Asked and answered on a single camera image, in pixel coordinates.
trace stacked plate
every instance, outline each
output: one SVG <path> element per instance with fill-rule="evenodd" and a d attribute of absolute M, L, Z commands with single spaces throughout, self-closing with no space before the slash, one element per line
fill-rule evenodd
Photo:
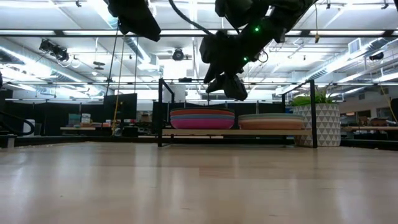
<path fill-rule="evenodd" d="M 170 112 L 175 129 L 229 129 L 235 122 L 233 110 L 223 108 L 182 108 Z"/>
<path fill-rule="evenodd" d="M 297 114 L 269 113 L 239 116 L 241 129 L 248 130 L 301 130 L 304 117 Z"/>

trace fluorescent light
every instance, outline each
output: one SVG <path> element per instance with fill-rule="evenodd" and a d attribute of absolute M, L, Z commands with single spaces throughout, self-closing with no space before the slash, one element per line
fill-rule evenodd
<path fill-rule="evenodd" d="M 116 30 L 65 30 L 63 31 L 65 35 L 116 35 Z"/>
<path fill-rule="evenodd" d="M 344 86 L 371 86 L 374 85 L 373 83 L 338 83 L 337 85 L 344 85 Z"/>
<path fill-rule="evenodd" d="M 0 30 L 1 35 L 55 35 L 52 30 Z"/>
<path fill-rule="evenodd" d="M 315 30 L 310 31 L 310 35 L 315 35 Z M 319 30 L 319 35 L 381 35 L 384 30 Z"/>
<path fill-rule="evenodd" d="M 209 30 L 212 34 L 215 34 L 217 30 Z M 205 35 L 202 30 L 162 30 L 161 35 Z"/>
<path fill-rule="evenodd" d="M 33 98 L 33 99 L 10 99 L 10 98 L 8 98 L 8 99 L 6 99 L 6 101 L 17 101 L 17 100 L 21 100 L 21 101 L 46 101 L 47 99 L 35 99 L 35 98 Z"/>
<path fill-rule="evenodd" d="M 345 94 L 355 93 L 356 91 L 359 91 L 359 90 L 362 90 L 362 89 L 363 89 L 363 87 L 355 88 L 353 90 L 348 90 L 347 92 L 345 92 Z"/>
<path fill-rule="evenodd" d="M 52 84 L 54 84 L 54 85 L 87 85 L 88 83 L 85 83 L 85 82 L 80 82 L 80 83 L 75 83 L 75 82 L 55 82 L 55 83 L 52 83 Z"/>
<path fill-rule="evenodd" d="M 15 87 L 15 88 L 20 88 L 20 89 L 23 89 L 23 90 L 36 91 L 35 88 L 32 88 L 32 87 L 24 85 L 24 84 L 13 85 L 13 84 L 7 84 L 6 83 L 6 85 L 12 86 L 12 87 Z"/>
<path fill-rule="evenodd" d="M 379 83 L 379 85 L 384 85 L 384 86 L 396 86 L 398 83 Z"/>
<path fill-rule="evenodd" d="M 287 32 L 285 35 L 300 35 L 301 31 L 300 30 L 291 30 Z"/>

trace white planter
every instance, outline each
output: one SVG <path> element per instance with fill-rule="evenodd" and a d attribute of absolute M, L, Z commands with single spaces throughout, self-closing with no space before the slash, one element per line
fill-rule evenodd
<path fill-rule="evenodd" d="M 340 110 L 336 104 L 317 104 L 317 136 L 318 146 L 340 146 Z M 311 105 L 295 106 L 294 114 L 304 116 L 305 129 L 312 128 Z M 298 146 L 312 146 L 312 136 L 295 136 Z"/>

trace light wood floor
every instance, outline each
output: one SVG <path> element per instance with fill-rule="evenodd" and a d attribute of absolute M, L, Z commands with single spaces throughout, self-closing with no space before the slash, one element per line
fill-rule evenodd
<path fill-rule="evenodd" d="M 398 222 L 398 152 L 79 143 L 0 152 L 0 223 Z"/>

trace desk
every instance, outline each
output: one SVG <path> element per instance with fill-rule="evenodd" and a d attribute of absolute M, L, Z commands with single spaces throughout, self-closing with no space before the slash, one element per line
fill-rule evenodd
<path fill-rule="evenodd" d="M 387 133 L 388 140 L 398 140 L 398 127 L 388 127 L 388 126 L 353 126 L 353 127 L 341 127 L 342 130 L 347 132 L 355 132 L 355 131 L 385 131 Z"/>

